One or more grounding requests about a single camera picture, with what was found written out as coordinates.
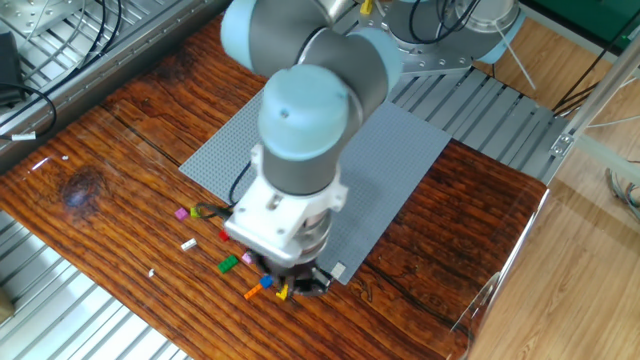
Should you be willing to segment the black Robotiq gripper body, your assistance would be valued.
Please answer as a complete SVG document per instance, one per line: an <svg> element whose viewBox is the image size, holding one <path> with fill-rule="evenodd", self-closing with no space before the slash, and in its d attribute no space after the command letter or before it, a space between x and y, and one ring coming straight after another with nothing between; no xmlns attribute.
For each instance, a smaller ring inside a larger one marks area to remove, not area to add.
<svg viewBox="0 0 640 360"><path fill-rule="evenodd" d="M321 270L315 260L284 267L258 253L252 253L252 260L258 270L273 278L279 285L289 286L325 286L326 272Z"/></svg>

